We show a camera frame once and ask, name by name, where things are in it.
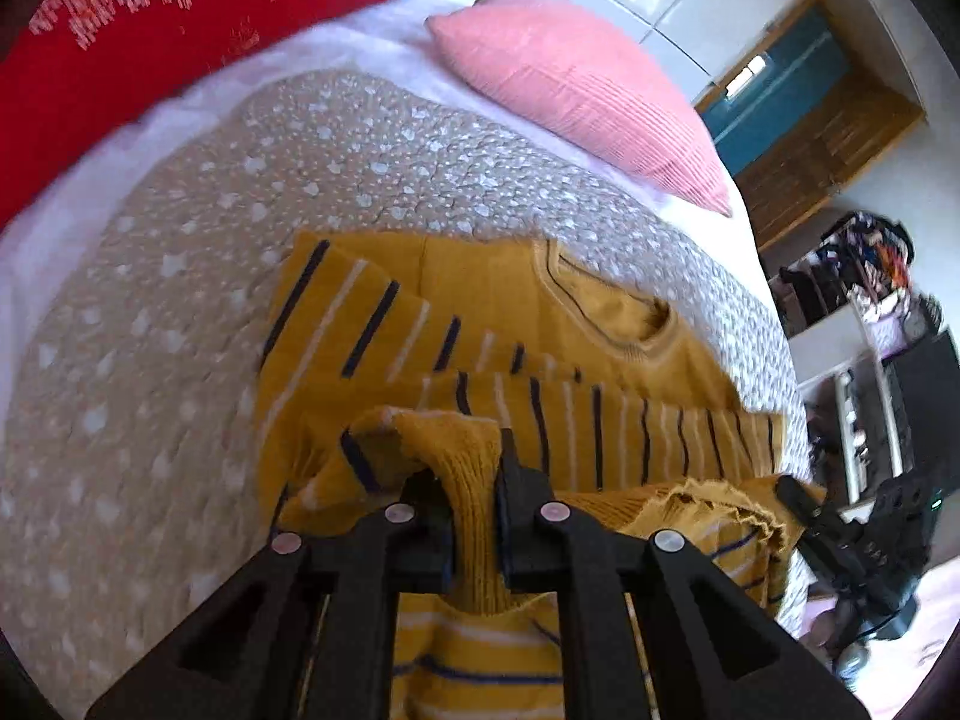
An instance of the white speckle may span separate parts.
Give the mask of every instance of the white speckle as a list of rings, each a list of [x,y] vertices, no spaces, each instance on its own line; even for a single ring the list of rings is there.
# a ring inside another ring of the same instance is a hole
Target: white speckle
[[[166,452],[160,452],[150,466],[150,475],[155,480],[162,482],[169,479],[172,472],[173,466],[170,463],[170,458],[167,457]]]
[[[179,414],[184,422],[192,422],[198,412],[197,404],[192,400],[184,400],[179,407]]]
[[[41,370],[47,370],[56,360],[56,346],[50,346],[49,343],[42,343],[37,348],[37,362]]]
[[[113,361],[116,359],[116,356],[117,356],[117,352],[115,349],[114,351],[109,351],[107,352],[107,354],[104,354],[101,360],[97,363],[98,379],[106,379],[107,376],[109,376],[112,373]]]
[[[64,634],[61,637],[61,650],[64,651],[64,655],[71,659],[71,661],[75,661],[77,659],[77,648],[70,640],[69,635]]]
[[[136,319],[133,319],[133,322],[130,326],[130,332],[136,336],[136,338],[143,338],[147,334],[147,330],[150,328],[150,313],[145,308],[140,309],[140,313],[136,315]]]
[[[104,525],[112,525],[120,517],[120,505],[104,495],[97,498],[96,511],[97,519]]]
[[[163,333],[163,348],[171,354],[176,354],[184,348],[186,336],[179,330],[166,330]]]
[[[243,161],[243,169],[246,170],[248,175],[256,175],[264,167],[267,167],[267,162],[263,157],[247,157]]]
[[[83,500],[83,479],[75,476],[70,480],[70,487],[66,490],[67,500],[74,506],[78,506]]]
[[[102,682],[109,682],[113,679],[113,672],[99,661],[87,661],[86,667],[90,670],[90,674],[98,680],[102,680]]]
[[[47,574],[47,584],[55,598],[64,599],[70,597],[70,580],[64,571],[59,568],[51,568]]]
[[[88,436],[99,433],[104,427],[107,427],[107,404],[103,403],[97,408],[88,409],[83,415],[83,432]]]
[[[123,645],[129,652],[134,654],[143,652],[143,640],[141,640],[141,638],[133,632],[127,632],[127,637],[124,639]]]
[[[180,271],[186,270],[186,254],[165,254],[163,255],[163,264],[160,266],[160,275],[163,278],[170,278],[177,275]]]
[[[136,603],[145,604],[150,598],[150,586],[142,579],[135,579],[130,584],[130,594]]]
[[[237,409],[241,416],[248,418],[253,415],[253,392],[248,386],[245,386],[243,392],[240,394],[240,404],[237,406]]]
[[[220,469],[220,478],[223,480],[224,487],[228,493],[240,493],[247,480],[247,470],[241,464],[235,464],[231,460],[224,460]]]
[[[217,589],[217,575],[212,571],[205,573],[192,574],[190,576],[190,598],[188,601],[189,610],[193,611],[206,599],[208,599],[215,589]]]

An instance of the metal screw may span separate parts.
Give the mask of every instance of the metal screw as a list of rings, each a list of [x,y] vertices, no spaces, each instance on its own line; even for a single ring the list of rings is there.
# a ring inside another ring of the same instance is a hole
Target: metal screw
[[[664,552],[680,552],[686,539],[676,531],[660,531],[654,536],[654,543]]]
[[[414,518],[414,508],[406,503],[395,503],[387,507],[387,511],[383,512],[384,517],[386,517],[390,522],[395,525],[400,525],[403,522],[409,522]]]
[[[541,506],[541,517],[547,522],[563,522],[570,517],[570,507],[560,501],[550,501]]]
[[[304,543],[296,533],[278,533],[270,542],[270,548],[277,555],[293,555]]]

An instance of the yellow sweater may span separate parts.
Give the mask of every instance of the yellow sweater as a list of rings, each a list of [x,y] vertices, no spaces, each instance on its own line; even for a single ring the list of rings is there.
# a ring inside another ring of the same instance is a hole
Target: yellow sweater
[[[741,410],[667,303],[553,242],[301,233],[280,281],[257,401],[264,512],[289,484],[283,527],[339,533],[424,466],[453,507],[453,593],[400,601],[395,715],[563,713],[553,599],[496,573],[501,427],[560,499],[631,535],[680,530],[776,609],[799,532],[757,477],[784,422]]]

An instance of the striped pillow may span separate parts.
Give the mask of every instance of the striped pillow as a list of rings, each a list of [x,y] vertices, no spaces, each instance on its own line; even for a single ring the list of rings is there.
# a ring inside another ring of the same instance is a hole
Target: striped pillow
[[[616,26],[566,0],[483,0],[426,23],[477,91],[630,176],[730,215],[707,127]]]

